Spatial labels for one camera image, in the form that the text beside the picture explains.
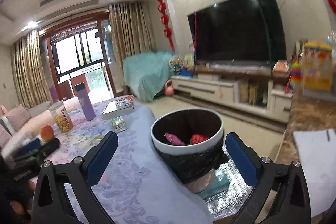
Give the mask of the green small carton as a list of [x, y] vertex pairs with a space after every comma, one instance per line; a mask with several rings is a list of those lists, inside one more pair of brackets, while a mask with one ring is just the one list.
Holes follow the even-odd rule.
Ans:
[[113, 127], [113, 131], [117, 134], [127, 130], [126, 122], [122, 118], [122, 116], [113, 118], [111, 120], [111, 124], [112, 124], [112, 127]]

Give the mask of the white tv cabinet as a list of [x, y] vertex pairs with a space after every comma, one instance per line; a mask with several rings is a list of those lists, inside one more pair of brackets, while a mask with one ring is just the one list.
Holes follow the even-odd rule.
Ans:
[[288, 123], [292, 94], [284, 87], [268, 80], [265, 92], [258, 92], [258, 85], [244, 80], [215, 81], [204, 78], [173, 76], [172, 86], [193, 98], [230, 107], [269, 120]]

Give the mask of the clear jar of snacks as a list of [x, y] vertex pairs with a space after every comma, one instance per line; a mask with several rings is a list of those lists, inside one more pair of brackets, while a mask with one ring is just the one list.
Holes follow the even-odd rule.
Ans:
[[63, 101], [58, 101], [49, 107], [56, 125], [62, 133], [67, 133], [73, 128], [72, 120]]

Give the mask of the red silver snack bag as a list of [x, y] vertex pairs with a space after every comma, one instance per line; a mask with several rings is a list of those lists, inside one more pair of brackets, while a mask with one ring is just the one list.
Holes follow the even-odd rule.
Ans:
[[209, 137], [206, 137], [206, 136], [203, 136], [203, 135], [200, 135], [200, 134], [194, 134], [190, 138], [189, 145], [199, 144], [199, 143], [202, 143], [202, 142], [204, 142], [208, 139], [209, 139]]

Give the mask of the beige patterned curtain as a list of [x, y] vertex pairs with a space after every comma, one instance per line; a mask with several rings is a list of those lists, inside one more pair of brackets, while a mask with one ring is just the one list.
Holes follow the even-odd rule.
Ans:
[[52, 101], [43, 70], [37, 30], [29, 32], [11, 46], [11, 67], [19, 103], [32, 108]]

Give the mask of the floral tablecloth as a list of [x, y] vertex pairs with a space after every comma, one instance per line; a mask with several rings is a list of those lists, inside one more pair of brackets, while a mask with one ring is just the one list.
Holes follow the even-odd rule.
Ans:
[[[118, 147], [92, 191], [114, 223], [211, 223], [206, 203], [187, 190], [158, 158], [150, 144], [154, 115], [135, 104], [125, 117], [127, 130], [118, 133]], [[54, 165], [83, 157], [112, 131], [101, 118], [59, 134], [60, 148], [49, 157]], [[70, 184], [64, 185], [80, 223], [89, 223]]]

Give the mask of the yellow toy box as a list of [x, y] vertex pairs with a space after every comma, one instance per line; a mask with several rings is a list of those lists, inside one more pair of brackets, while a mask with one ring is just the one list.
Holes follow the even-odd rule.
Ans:
[[333, 78], [332, 47], [308, 41], [303, 45], [303, 87], [329, 92]]

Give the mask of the red hanging knot ornament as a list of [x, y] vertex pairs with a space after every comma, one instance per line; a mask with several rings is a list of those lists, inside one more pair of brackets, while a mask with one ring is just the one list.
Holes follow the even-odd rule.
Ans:
[[175, 46], [173, 42], [173, 31], [169, 27], [169, 16], [167, 14], [167, 5], [165, 3], [165, 0], [156, 0], [158, 2], [157, 10], [161, 14], [160, 21], [164, 25], [165, 29], [163, 30], [163, 34], [165, 38], [169, 41], [169, 47], [172, 51], [172, 53], [175, 52]]

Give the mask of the purple thermos bottle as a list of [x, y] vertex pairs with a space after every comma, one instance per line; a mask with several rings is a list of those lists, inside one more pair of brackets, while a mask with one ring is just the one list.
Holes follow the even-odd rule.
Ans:
[[91, 121], [95, 119], [96, 114], [88, 96], [85, 84], [79, 83], [75, 85], [75, 91], [86, 120]]

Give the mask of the beige sofa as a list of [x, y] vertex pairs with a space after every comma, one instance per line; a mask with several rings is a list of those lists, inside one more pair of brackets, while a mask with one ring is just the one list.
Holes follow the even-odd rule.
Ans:
[[[41, 145], [45, 144], [46, 142], [39, 135], [43, 126], [51, 125], [54, 134], [56, 131], [60, 131], [49, 111], [51, 105], [53, 103], [50, 101], [43, 102], [31, 109], [18, 105], [1, 116], [1, 155], [4, 158], [14, 157], [15, 152], [35, 139], [40, 139]], [[68, 103], [64, 102], [64, 105], [69, 114], [70, 110], [79, 107], [79, 101], [77, 98], [73, 98]]]

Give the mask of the stack of books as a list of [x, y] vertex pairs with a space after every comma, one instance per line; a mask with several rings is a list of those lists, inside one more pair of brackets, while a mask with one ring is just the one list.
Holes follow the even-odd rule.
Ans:
[[127, 95], [116, 98], [109, 102], [102, 112], [102, 119], [109, 120], [134, 111], [134, 96]]

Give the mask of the pink jelly pouch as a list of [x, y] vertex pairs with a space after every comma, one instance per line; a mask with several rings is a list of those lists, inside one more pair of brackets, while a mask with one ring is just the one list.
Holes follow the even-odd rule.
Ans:
[[170, 134], [170, 133], [165, 133], [165, 138], [166, 140], [174, 146], [185, 146], [185, 143], [181, 141], [176, 135]]

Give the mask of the white notebook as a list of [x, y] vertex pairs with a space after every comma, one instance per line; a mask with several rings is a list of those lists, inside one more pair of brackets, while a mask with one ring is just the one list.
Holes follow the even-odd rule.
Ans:
[[295, 131], [293, 136], [309, 191], [311, 216], [315, 217], [335, 200], [335, 131]]

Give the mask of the orange red apple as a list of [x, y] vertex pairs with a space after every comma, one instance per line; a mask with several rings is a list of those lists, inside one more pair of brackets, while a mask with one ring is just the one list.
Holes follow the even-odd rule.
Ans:
[[54, 130], [51, 125], [41, 127], [39, 135], [45, 142], [51, 141], [55, 137]]

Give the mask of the toy ferris wheel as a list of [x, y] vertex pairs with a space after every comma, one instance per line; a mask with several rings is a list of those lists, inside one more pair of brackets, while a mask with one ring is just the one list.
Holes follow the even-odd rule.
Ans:
[[175, 75], [180, 75], [183, 67], [184, 61], [179, 56], [175, 55], [169, 60], [169, 69]]

